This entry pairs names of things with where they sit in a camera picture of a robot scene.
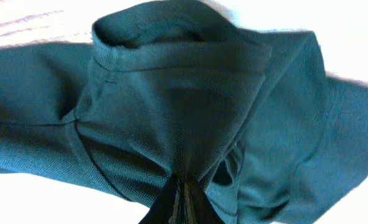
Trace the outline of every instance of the garment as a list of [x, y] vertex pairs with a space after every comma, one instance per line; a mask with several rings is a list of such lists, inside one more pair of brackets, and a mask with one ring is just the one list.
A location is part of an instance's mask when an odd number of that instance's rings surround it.
[[313, 32], [155, 1], [92, 34], [0, 50], [0, 173], [147, 207], [190, 175], [225, 223], [312, 223], [367, 177], [368, 89], [326, 77]]

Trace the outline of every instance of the white surface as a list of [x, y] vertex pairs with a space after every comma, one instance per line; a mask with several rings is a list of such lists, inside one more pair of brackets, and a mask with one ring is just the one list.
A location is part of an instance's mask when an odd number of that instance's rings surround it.
[[[89, 43], [93, 21], [140, 2], [0, 0], [0, 47]], [[217, 2], [207, 3], [240, 27], [315, 31], [329, 74], [368, 85], [368, 1]], [[147, 211], [84, 187], [26, 174], [0, 175], [0, 224], [138, 223]], [[316, 223], [368, 223], [368, 178]]]

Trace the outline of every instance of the dark green fabric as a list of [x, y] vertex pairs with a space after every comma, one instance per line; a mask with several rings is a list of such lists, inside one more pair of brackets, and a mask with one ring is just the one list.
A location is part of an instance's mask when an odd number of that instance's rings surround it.
[[225, 223], [312, 223], [368, 175], [368, 89], [326, 77], [313, 32], [148, 2], [97, 20], [93, 46], [0, 50], [6, 172], [148, 207], [190, 174]]

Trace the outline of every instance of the teal t-shirt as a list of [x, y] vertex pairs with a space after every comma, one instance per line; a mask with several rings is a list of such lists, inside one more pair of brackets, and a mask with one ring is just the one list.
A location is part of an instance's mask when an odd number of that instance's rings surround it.
[[368, 89], [326, 77], [313, 32], [156, 1], [92, 34], [0, 50], [0, 173], [148, 207], [190, 175], [225, 223], [312, 223], [367, 177]]

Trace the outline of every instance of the shirt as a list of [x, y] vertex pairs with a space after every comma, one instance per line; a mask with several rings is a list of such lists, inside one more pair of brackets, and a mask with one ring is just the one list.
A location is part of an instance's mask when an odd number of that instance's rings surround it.
[[326, 77], [313, 32], [157, 1], [92, 35], [0, 50], [0, 173], [147, 207], [191, 176], [224, 223], [312, 223], [367, 177], [368, 89]]

